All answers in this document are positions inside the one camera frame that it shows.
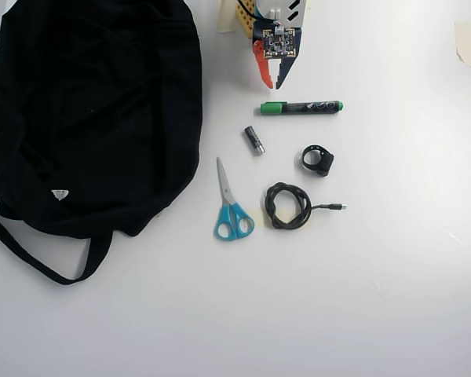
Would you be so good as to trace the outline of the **navy gripper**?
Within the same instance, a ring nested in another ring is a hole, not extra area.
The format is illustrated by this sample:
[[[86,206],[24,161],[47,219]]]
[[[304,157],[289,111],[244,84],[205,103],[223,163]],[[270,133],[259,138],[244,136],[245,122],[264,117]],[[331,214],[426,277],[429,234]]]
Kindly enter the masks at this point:
[[[278,77],[276,80],[276,89],[279,90],[283,85],[288,73],[290,72],[296,58],[300,53],[302,29],[305,19],[305,7],[286,7],[286,27],[294,30],[294,58],[283,58],[279,63]],[[260,39],[253,44],[253,52],[257,61],[257,66],[263,83],[269,88],[273,88],[272,77],[270,75],[268,61],[264,58],[263,43]]]

